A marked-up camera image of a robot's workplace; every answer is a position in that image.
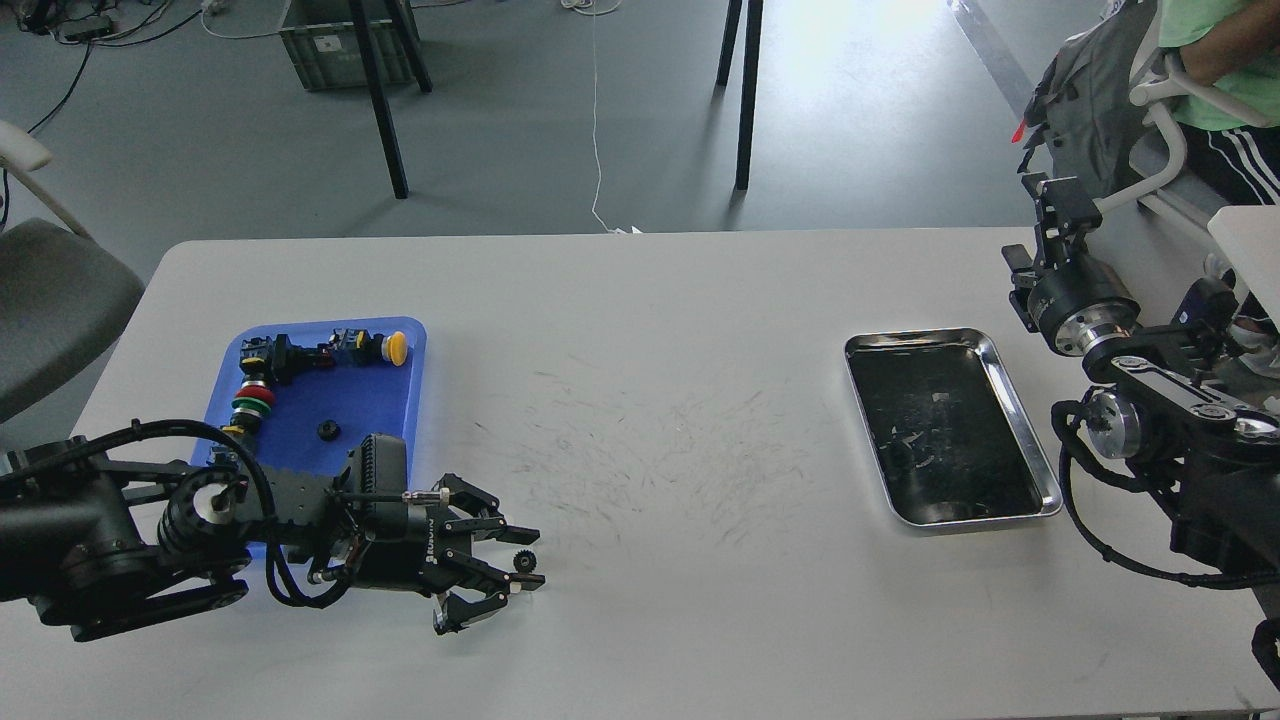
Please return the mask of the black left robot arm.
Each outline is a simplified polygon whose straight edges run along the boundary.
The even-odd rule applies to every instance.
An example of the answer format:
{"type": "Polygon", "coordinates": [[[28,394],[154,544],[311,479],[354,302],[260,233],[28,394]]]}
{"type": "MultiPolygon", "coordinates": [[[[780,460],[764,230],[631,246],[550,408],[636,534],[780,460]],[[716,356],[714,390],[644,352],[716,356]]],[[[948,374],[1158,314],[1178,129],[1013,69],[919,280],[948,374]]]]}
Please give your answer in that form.
{"type": "Polygon", "coordinates": [[[3,600],[78,642],[234,603],[253,543],[283,605],[404,591],[438,601],[436,633],[460,632],[544,584],[538,538],[457,475],[411,491],[404,442],[387,434],[334,477],[265,468],[237,430],[192,420],[3,455],[3,600]]]}

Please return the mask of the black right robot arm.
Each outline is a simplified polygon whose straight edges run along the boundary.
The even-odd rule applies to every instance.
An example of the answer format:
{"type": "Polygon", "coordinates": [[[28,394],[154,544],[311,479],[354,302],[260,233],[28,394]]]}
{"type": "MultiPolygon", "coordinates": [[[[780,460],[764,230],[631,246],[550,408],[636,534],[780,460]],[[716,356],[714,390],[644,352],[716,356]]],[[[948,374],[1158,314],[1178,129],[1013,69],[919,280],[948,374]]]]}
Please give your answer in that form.
{"type": "Polygon", "coordinates": [[[1091,387],[1056,402],[1059,484],[1083,539],[1107,561],[1192,588],[1254,593],[1265,618],[1252,652],[1277,680],[1277,414],[1229,395],[1213,374],[1242,347],[1228,334],[1233,292],[1216,281],[1190,290],[1190,315],[1143,327],[1139,304],[1085,237],[1102,215],[1075,177],[1024,173],[1036,209],[1036,252],[1002,250],[1010,304],[1059,355],[1079,357],[1091,387]],[[1082,520],[1071,468],[1148,495],[1170,520],[1170,547],[1210,566],[1165,571],[1105,543],[1082,520]]]}

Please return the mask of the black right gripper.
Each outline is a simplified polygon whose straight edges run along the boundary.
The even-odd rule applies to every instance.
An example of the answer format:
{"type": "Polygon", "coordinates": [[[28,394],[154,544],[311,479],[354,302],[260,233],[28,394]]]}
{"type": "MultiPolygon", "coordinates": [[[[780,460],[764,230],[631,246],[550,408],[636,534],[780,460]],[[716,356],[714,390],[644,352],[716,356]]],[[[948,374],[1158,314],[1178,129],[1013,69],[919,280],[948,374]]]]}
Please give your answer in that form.
{"type": "Polygon", "coordinates": [[[1010,304],[1032,334],[1057,355],[1080,357],[1105,340],[1129,337],[1139,304],[1117,273],[1088,252],[1085,237],[1103,220],[1082,179],[1020,174],[1036,208],[1034,260],[1020,243],[1001,247],[1010,270],[1010,304]]]}

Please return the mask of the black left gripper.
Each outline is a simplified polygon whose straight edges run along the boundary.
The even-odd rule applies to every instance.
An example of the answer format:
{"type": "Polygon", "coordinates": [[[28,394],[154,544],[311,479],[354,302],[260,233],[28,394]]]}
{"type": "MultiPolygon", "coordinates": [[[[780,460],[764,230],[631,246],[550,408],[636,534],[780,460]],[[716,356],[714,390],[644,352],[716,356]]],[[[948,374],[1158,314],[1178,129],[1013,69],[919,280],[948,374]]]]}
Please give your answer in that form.
{"type": "Polygon", "coordinates": [[[443,555],[440,538],[468,538],[529,546],[540,530],[512,525],[500,501],[456,474],[443,475],[431,492],[435,506],[371,505],[360,516],[361,542],[348,561],[355,588],[433,593],[438,635],[466,626],[502,610],[512,594],[545,584],[543,574],[502,570],[471,555],[443,555]]]}

